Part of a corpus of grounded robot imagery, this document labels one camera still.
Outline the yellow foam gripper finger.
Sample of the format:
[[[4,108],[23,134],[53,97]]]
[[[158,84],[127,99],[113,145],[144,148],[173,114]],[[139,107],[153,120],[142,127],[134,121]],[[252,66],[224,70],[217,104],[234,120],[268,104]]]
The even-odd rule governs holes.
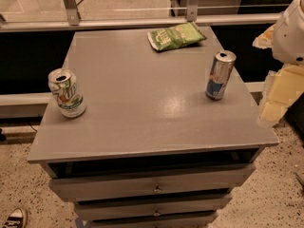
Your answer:
[[[252,46],[255,48],[271,48],[273,45],[273,33],[274,33],[275,26],[271,25],[268,27],[264,32],[262,32],[258,37],[255,38]]]
[[[284,64],[265,79],[257,122],[273,127],[304,93],[304,66]]]

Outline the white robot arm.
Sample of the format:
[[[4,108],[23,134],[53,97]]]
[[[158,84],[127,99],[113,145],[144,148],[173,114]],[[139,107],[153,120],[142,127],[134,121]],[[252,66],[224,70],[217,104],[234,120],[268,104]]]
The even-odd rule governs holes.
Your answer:
[[[257,122],[272,127],[304,93],[304,0],[294,0],[253,42],[283,64],[265,79]]]

